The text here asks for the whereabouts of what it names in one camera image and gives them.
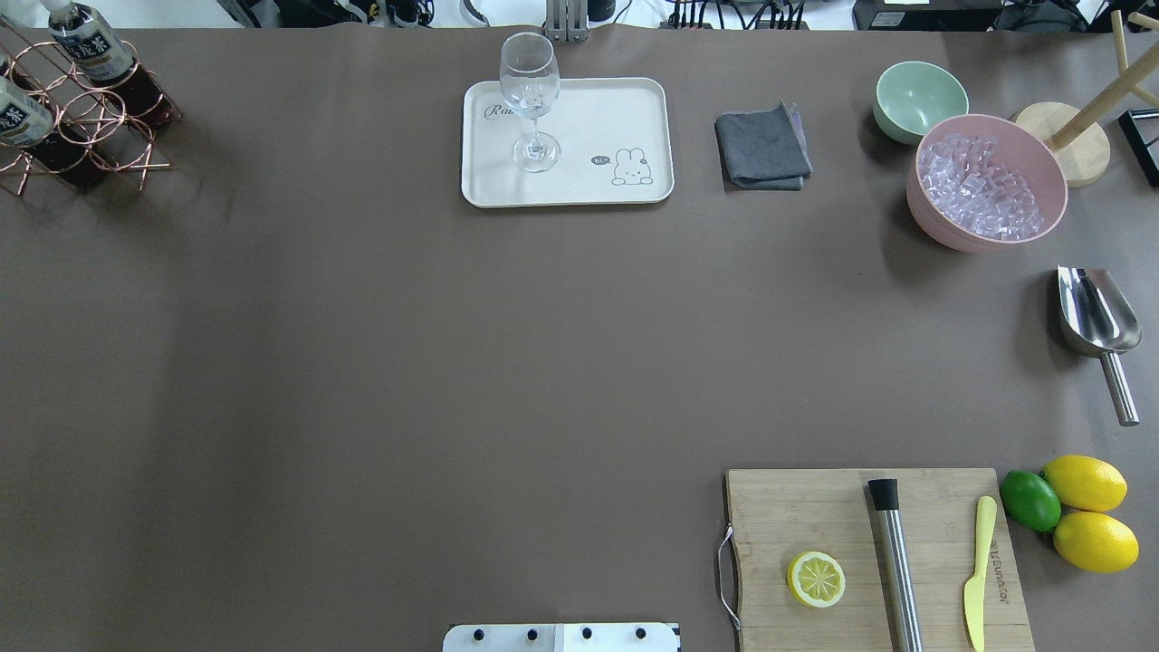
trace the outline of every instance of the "folded napkin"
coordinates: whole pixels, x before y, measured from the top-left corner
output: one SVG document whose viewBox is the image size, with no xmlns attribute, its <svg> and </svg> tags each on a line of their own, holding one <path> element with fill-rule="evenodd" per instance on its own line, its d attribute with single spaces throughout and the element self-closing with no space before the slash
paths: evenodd
<svg viewBox="0 0 1159 652">
<path fill-rule="evenodd" d="M 801 116 L 785 102 L 771 111 L 717 117 L 716 140 L 729 178 L 746 190 L 801 190 L 812 174 Z"/>
</svg>

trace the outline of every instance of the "butter knife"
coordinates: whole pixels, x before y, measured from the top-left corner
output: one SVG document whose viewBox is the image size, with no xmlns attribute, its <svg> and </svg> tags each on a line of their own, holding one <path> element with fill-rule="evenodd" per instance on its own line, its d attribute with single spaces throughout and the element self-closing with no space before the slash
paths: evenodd
<svg viewBox="0 0 1159 652">
<path fill-rule="evenodd" d="M 974 576 L 965 580 L 962 592 L 965 603 L 965 629 L 970 643 L 978 652 L 986 649 L 985 632 L 982 630 L 983 603 L 986 596 L 986 569 L 990 561 L 990 542 L 994 539 L 994 518 L 998 504 L 984 496 L 978 499 L 978 518 L 974 525 Z"/>
</svg>

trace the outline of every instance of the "black muddler cap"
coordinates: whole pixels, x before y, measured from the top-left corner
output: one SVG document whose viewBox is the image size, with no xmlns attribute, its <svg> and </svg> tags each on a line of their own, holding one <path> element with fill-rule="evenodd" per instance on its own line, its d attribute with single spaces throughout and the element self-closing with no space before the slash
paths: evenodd
<svg viewBox="0 0 1159 652">
<path fill-rule="evenodd" d="M 877 512 L 897 510 L 897 478 L 869 481 L 869 496 Z"/>
</svg>

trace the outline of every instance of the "plastic bottle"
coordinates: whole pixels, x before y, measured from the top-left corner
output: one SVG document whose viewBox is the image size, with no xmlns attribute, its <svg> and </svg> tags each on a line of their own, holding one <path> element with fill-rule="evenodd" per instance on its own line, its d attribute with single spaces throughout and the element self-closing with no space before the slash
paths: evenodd
<svg viewBox="0 0 1159 652">
<path fill-rule="evenodd" d="M 70 0 L 41 0 L 49 10 L 49 30 L 65 53 L 80 66 L 93 86 L 116 93 L 125 112 L 152 129 L 173 119 L 173 103 L 137 65 L 100 12 Z"/>
<path fill-rule="evenodd" d="M 83 135 L 68 125 L 56 124 L 52 111 L 45 109 L 24 90 L 32 83 L 9 71 L 8 57 L 0 53 L 0 142 L 19 147 L 41 161 L 45 168 L 80 189 L 100 183 L 108 171 L 96 164 L 88 148 L 72 140 Z M 5 78 L 10 74 L 13 81 Z"/>
</svg>

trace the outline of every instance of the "bottle label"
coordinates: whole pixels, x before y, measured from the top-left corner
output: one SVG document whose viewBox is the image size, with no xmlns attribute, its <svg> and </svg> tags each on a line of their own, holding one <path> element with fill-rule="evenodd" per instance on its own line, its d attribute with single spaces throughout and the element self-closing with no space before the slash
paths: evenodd
<svg viewBox="0 0 1159 652">
<path fill-rule="evenodd" d="M 54 125 L 49 109 L 37 104 L 15 83 L 0 78 L 0 141 L 16 147 L 35 145 Z"/>
<path fill-rule="evenodd" d="M 93 81 L 117 79 L 133 65 L 132 53 L 95 9 L 89 9 L 89 19 L 76 29 L 67 35 L 53 32 L 52 37 Z"/>
</svg>

